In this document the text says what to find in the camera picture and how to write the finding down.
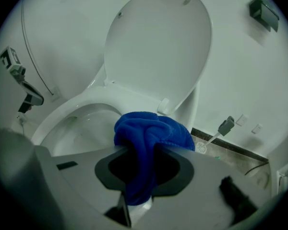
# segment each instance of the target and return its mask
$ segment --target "wall-mounted holder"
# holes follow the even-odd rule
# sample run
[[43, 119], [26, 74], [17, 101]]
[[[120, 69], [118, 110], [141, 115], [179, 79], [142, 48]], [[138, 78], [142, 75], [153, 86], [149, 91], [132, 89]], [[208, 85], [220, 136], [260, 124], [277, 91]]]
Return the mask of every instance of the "wall-mounted holder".
[[250, 16], [263, 25], [268, 31], [271, 27], [277, 32], [279, 16], [263, 0], [252, 0], [249, 4]]

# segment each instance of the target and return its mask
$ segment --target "toilet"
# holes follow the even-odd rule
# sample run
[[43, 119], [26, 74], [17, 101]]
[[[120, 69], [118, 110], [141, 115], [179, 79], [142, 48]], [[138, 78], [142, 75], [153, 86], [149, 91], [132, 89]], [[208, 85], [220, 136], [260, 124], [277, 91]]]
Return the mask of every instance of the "toilet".
[[191, 131], [211, 40], [200, 0], [130, 0], [110, 26], [95, 78], [41, 123], [32, 142], [52, 156], [109, 148], [116, 121], [135, 111], [169, 116]]

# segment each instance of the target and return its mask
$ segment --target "toilet seat lid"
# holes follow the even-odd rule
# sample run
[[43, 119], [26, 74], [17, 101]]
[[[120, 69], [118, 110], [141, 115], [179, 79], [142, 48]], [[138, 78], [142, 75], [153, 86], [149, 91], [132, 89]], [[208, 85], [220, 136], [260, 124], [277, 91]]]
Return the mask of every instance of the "toilet seat lid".
[[107, 35], [107, 80], [163, 101], [171, 114], [195, 88], [211, 38], [200, 0], [130, 0]]

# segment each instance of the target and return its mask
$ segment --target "wire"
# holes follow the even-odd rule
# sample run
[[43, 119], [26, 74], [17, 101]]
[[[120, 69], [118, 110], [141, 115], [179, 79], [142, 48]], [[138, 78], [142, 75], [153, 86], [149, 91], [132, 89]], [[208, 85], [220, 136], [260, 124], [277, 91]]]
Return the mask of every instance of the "wire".
[[249, 171], [247, 171], [244, 175], [247, 175], [249, 172], [251, 172], [252, 170], [254, 170], [254, 169], [256, 169], [256, 168], [258, 168], [258, 167], [261, 167], [261, 166], [264, 166], [264, 165], [266, 165], [266, 164], [268, 164], [269, 162], [266, 162], [266, 163], [263, 163], [263, 164], [260, 164], [260, 165], [257, 165], [256, 167], [254, 167], [254, 168], [251, 168]]
[[34, 61], [32, 59], [33, 56], [31, 56], [30, 52], [32, 52], [31, 48], [30, 48], [30, 45], [29, 45], [29, 41], [27, 39], [27, 34], [26, 34], [26, 31], [25, 31], [25, 26], [24, 26], [24, 0], [22, 0], [22, 4], [21, 4], [21, 28], [23, 30], [23, 35], [24, 35], [24, 43], [25, 43], [25, 47], [27, 48], [27, 51], [28, 51], [28, 54], [29, 54], [29, 57], [32, 61], [32, 64], [39, 76], [39, 78], [42, 80], [43, 84], [45, 85], [45, 87], [48, 89], [48, 91], [50, 92], [51, 95], [54, 95], [51, 90], [48, 88], [48, 86], [46, 85], [46, 83], [44, 82], [44, 80], [42, 79], [42, 77], [40, 76], [37, 68], [36, 68], [36, 65], [34, 64]]
[[24, 124], [20, 124], [20, 125], [23, 128], [23, 135], [24, 135]]

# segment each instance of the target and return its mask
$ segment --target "blue towel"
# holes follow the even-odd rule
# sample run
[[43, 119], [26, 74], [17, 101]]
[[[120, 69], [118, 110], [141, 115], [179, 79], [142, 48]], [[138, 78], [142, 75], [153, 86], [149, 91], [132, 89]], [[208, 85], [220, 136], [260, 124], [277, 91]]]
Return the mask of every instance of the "blue towel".
[[114, 126], [115, 145], [133, 144], [137, 151], [138, 174], [126, 185], [126, 202], [146, 202], [157, 186], [154, 171], [154, 146], [157, 143], [195, 150], [188, 130], [173, 119], [149, 112], [127, 113]]

